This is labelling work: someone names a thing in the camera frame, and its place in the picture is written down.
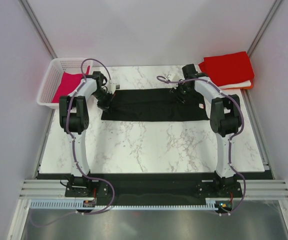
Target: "gray floor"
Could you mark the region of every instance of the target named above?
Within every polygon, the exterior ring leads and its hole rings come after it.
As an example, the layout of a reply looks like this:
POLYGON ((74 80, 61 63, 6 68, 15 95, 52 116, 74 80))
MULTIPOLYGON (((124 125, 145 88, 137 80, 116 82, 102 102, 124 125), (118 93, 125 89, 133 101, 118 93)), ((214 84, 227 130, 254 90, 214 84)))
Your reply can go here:
MULTIPOLYGON (((31 211, 36 224, 46 224, 71 210, 31 211)), ((23 240, 288 240, 277 202, 245 201, 232 216, 188 210, 111 210, 70 215, 50 226, 26 223, 23 240)))

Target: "table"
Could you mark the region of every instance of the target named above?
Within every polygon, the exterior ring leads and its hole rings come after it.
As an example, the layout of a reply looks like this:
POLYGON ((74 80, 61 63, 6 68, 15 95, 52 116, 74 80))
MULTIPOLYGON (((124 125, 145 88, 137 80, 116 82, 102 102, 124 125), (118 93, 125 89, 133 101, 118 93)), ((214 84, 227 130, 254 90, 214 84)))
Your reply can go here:
MULTIPOLYGON (((182 74, 182 66, 109 67, 112 81, 120 89, 171 88, 156 80, 157 75, 182 74)), ((93 71, 104 68, 94 67, 93 71)), ((235 167, 241 172, 263 172, 264 166, 239 89, 237 94, 245 119, 245 129, 236 137, 235 167)), ((86 132, 86 155, 92 173, 183 173, 213 172, 217 165, 217 141, 210 122, 127 122, 102 121, 96 99, 87 102, 89 127, 86 132)), ((211 105, 205 100, 206 112, 211 105)), ((67 134, 60 127, 55 110, 43 152, 39 172, 70 173, 71 155, 67 134)))

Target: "red cloth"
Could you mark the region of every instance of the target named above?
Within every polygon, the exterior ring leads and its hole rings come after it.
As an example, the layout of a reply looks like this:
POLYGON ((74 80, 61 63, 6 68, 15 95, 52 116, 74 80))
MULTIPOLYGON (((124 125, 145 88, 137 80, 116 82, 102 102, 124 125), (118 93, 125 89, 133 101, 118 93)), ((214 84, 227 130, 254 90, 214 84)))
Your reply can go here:
POLYGON ((248 80, 251 81, 251 87, 245 88, 253 87, 254 72, 246 51, 223 56, 204 57, 204 62, 198 66, 219 87, 240 84, 248 80))
MULTIPOLYGON (((87 67, 86 74, 89 74, 90 66, 87 67)), ((78 85, 81 83, 81 79, 83 78, 83 74, 69 74, 64 72, 62 75, 62 80, 60 85, 57 88, 57 91, 53 97, 52 103, 58 104, 60 102, 60 96, 67 96, 71 92, 73 92, 78 85)))

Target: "white laundry basket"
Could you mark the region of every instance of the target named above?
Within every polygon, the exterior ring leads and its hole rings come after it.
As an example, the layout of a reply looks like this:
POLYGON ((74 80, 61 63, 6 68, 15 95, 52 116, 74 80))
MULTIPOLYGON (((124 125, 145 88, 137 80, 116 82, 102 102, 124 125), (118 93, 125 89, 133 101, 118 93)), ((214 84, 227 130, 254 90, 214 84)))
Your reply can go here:
MULTIPOLYGON (((61 57, 53 59, 49 63, 42 85, 38 91, 37 103, 42 106, 48 106, 51 109, 58 109, 59 104, 52 103, 52 100, 61 83, 63 73, 80 74, 81 64, 85 59, 85 57, 61 57)), ((88 66, 92 68, 92 60, 84 63, 84 73, 86 73, 88 66)))

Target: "black cloth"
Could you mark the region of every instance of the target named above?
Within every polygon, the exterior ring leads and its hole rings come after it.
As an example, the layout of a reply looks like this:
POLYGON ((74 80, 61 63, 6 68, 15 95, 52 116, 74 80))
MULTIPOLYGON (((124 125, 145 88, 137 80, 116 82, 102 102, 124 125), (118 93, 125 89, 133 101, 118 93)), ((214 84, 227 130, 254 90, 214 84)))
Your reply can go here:
POLYGON ((111 113, 103 111, 101 119, 132 122, 208 120, 204 97, 200 93, 192 91, 184 99, 185 103, 179 102, 169 88, 117 90, 111 102, 111 113))

